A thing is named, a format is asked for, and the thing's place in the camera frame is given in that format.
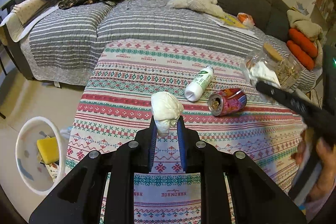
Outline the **person's right hand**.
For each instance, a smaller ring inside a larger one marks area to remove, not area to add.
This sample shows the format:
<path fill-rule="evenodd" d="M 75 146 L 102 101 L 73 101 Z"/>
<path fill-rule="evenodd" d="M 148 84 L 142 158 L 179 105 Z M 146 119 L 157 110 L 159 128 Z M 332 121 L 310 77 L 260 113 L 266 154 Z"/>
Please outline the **person's right hand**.
<path fill-rule="evenodd" d="M 291 155 L 299 167 L 289 191 L 298 206 L 324 198 L 335 183 L 335 145 L 329 145 L 312 127 L 307 127 L 301 138 Z"/>

